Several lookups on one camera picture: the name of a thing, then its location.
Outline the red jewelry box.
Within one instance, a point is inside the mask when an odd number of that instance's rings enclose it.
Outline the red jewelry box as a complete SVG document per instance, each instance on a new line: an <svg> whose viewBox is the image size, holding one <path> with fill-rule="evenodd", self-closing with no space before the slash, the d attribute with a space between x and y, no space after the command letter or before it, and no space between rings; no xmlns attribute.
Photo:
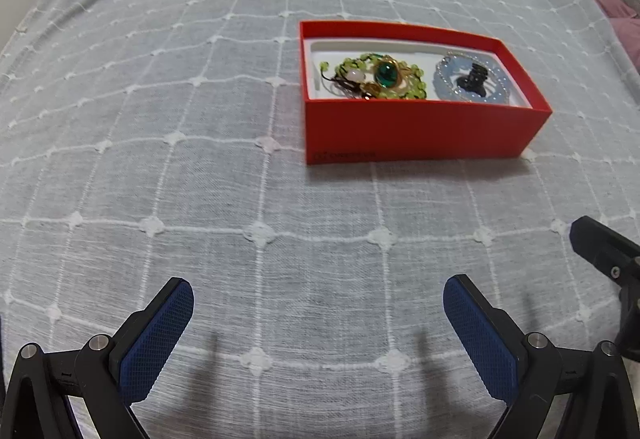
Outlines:
<svg viewBox="0 0 640 439"><path fill-rule="evenodd" d="M309 164L516 158L550 118L551 107L506 45L480 34L376 21L305 20L299 28L300 89ZM365 52L398 55L433 69L463 49L495 58L511 78L509 104L337 97L319 73Z"/></svg>

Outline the black hair clip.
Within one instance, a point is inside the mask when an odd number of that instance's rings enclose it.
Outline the black hair clip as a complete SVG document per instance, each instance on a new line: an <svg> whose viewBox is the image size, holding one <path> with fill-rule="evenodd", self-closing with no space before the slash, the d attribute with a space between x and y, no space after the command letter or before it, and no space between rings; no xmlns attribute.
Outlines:
<svg viewBox="0 0 640 439"><path fill-rule="evenodd" d="M473 63L470 72L456 79L456 85L469 92L469 94L485 98L487 96L485 82L488 78L488 69L478 63Z"/></svg>

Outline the pink blanket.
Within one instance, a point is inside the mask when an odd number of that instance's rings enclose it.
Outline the pink blanket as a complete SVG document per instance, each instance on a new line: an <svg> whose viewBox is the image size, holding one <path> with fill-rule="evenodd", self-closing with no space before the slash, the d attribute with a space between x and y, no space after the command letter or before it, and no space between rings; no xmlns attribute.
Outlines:
<svg viewBox="0 0 640 439"><path fill-rule="evenodd" d="M626 53L639 69L640 62L640 20L639 14L623 0L595 0L610 20L614 32Z"/></svg>

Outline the grey checked bedspread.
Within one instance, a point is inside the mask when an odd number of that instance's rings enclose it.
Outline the grey checked bedspread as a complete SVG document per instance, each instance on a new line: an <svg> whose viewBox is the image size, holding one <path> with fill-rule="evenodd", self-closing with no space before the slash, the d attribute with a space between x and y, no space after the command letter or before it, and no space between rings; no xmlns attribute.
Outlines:
<svg viewBox="0 0 640 439"><path fill-rule="evenodd" d="M552 116L513 161L307 166L303 20L500 38ZM154 438L486 437L503 406L442 288L465 273L564 347L613 338L584 215L639 235L639 75L594 0L39 0L2 51L6 360L184 277Z"/></svg>

